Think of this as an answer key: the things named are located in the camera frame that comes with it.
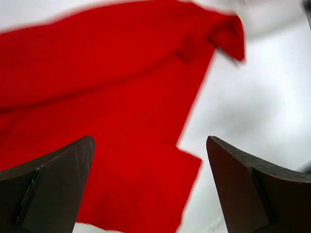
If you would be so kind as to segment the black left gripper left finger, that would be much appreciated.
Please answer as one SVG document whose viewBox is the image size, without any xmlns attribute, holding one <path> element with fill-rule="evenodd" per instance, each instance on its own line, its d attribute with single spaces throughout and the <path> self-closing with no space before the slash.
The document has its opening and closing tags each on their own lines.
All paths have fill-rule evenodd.
<svg viewBox="0 0 311 233">
<path fill-rule="evenodd" d="M 85 136 L 0 173 L 2 233 L 71 233 L 95 152 Z"/>
</svg>

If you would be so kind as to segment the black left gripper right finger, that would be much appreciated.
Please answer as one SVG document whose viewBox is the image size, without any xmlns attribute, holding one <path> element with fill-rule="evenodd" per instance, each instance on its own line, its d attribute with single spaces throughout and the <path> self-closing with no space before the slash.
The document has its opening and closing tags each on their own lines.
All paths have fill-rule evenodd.
<svg viewBox="0 0 311 233">
<path fill-rule="evenodd" d="M 311 167 L 293 171 L 209 136 L 211 171 L 230 233 L 309 233 Z"/>
</svg>

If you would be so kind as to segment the red t-shirt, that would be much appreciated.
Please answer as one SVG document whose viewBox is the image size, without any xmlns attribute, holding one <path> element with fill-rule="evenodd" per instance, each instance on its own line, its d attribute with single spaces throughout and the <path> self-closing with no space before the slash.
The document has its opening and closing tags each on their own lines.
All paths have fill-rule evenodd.
<svg viewBox="0 0 311 233">
<path fill-rule="evenodd" d="M 83 136 L 96 149 L 77 220 L 174 233 L 201 159 L 176 144 L 213 53 L 242 61 L 236 14 L 148 0 L 0 35 L 0 167 Z"/>
</svg>

